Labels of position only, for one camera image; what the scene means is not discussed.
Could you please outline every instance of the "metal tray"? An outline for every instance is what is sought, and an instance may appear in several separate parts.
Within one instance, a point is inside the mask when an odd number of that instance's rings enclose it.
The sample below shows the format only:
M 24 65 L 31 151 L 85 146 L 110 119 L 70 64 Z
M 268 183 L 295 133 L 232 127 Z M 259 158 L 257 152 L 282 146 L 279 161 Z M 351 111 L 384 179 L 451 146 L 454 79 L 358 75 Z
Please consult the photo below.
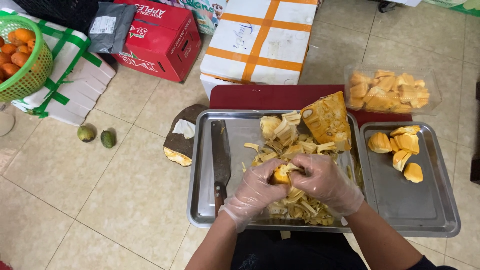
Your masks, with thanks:
M 413 183 L 392 166 L 392 153 L 368 149 L 370 137 L 401 126 L 419 125 L 420 153 L 408 163 L 420 165 L 423 181 Z M 460 217 L 435 131 L 422 122 L 371 122 L 360 129 L 360 158 L 367 161 L 363 177 L 375 189 L 378 213 L 403 236 L 453 237 L 460 232 Z
M 256 152 L 244 143 L 254 143 L 263 146 L 265 139 L 262 137 L 260 118 L 263 116 L 280 116 L 292 110 L 206 110 L 197 118 L 195 128 L 195 143 L 193 145 L 192 171 L 188 194 L 187 216 L 196 227 L 209 228 L 215 220 L 214 194 L 213 194 L 213 165 L 212 141 L 210 122 L 223 119 L 227 125 L 228 140 L 231 153 L 232 175 L 227 185 L 227 194 L 235 193 L 243 175 L 242 162 L 249 167 Z M 354 170 L 355 181 L 361 187 L 366 201 L 376 209 L 373 185 L 371 180 L 363 182 L 361 173 L 359 151 L 359 129 L 354 116 L 348 114 L 348 122 L 352 134 L 352 150 L 341 153 L 337 163 L 345 171 L 347 165 Z M 300 133 L 309 133 L 303 122 L 298 125 Z M 247 227 L 248 229 L 285 230 L 285 231 L 315 231 L 349 233 L 350 228 L 345 227 L 340 221 L 335 221 L 330 226 L 305 224 L 298 219 L 272 219 L 265 209 Z

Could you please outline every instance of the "knife handle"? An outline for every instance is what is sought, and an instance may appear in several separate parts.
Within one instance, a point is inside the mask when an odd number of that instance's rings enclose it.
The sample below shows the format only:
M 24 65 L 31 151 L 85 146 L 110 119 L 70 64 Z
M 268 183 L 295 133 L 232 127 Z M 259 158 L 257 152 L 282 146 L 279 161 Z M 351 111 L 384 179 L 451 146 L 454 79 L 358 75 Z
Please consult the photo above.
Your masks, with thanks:
M 218 216 L 218 210 L 220 206 L 225 203 L 225 198 L 227 197 L 227 190 L 223 184 L 214 185 L 214 196 L 215 196 L 215 218 Z

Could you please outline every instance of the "cleaver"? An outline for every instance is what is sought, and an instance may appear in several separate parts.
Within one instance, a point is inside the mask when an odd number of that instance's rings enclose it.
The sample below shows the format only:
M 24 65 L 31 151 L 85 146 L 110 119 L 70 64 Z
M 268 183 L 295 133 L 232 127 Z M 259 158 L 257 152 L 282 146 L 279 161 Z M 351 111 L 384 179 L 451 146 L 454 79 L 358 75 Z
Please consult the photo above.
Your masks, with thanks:
M 214 175 L 215 217 L 218 215 L 220 206 L 227 198 L 226 186 L 230 180 L 232 168 L 230 164 L 230 145 L 225 120 L 215 120 L 211 123 L 212 128 L 212 157 Z

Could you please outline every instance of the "plastic glove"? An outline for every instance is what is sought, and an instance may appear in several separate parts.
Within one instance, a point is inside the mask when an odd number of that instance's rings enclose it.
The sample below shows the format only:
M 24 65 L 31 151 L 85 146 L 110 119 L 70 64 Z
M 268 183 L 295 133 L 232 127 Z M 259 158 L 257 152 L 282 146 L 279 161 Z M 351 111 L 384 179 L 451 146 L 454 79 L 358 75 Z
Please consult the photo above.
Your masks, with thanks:
M 220 207 L 219 212 L 224 210 L 233 219 L 237 232 L 243 232 L 252 218 L 269 204 L 287 197 L 290 190 L 288 185 L 268 183 L 273 170 L 281 164 L 286 162 L 271 159 L 257 167 L 248 168 L 235 195 L 229 196 Z
M 298 154 L 291 163 L 303 167 L 306 172 L 306 175 L 291 172 L 292 186 L 325 203 L 336 217 L 358 211 L 364 199 L 362 192 L 330 156 Z

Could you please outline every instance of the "tiled floor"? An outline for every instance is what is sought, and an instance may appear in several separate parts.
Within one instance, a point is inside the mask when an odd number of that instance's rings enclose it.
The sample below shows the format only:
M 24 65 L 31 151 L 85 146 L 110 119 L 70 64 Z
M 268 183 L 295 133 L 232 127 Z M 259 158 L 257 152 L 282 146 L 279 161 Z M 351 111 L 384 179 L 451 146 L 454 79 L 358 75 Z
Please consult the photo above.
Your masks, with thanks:
M 86 120 L 98 132 L 115 129 L 112 149 L 7 109 L 16 125 L 0 137 L 0 260 L 15 270 L 184 269 L 207 230 L 186 219 L 190 168 L 168 161 L 161 146 L 180 110 L 208 105 L 199 80 L 205 48 L 183 85 L 119 67 Z M 378 13 L 367 0 L 325 0 L 301 83 L 341 84 L 344 66 L 360 62 L 435 70 L 444 101 L 436 117 L 415 120 L 439 136 L 462 228 L 450 239 L 408 240 L 436 264 L 480 269 L 480 186 L 469 182 L 480 18 L 427 3 Z

